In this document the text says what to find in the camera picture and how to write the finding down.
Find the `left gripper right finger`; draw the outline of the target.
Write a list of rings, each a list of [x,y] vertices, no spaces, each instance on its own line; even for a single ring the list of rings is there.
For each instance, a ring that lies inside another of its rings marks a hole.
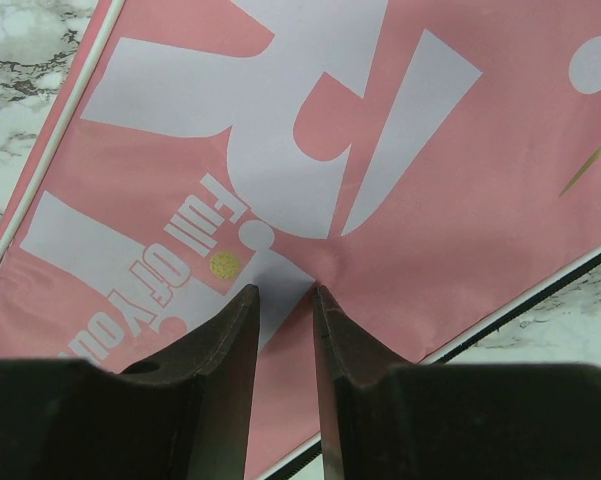
[[[313,334],[328,479],[601,479],[601,369],[414,364],[320,287]]]

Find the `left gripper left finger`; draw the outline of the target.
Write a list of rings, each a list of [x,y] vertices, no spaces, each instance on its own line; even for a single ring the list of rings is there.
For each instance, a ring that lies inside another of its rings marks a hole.
[[[0,479],[240,479],[260,298],[113,374],[82,359],[0,360]]]

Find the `pink racket cover bag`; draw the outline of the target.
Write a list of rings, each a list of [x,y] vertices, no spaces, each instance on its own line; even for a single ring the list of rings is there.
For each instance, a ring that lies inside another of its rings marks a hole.
[[[260,298],[245,473],[322,449],[313,299],[407,361],[601,255],[601,1],[101,1],[0,225],[0,360]]]

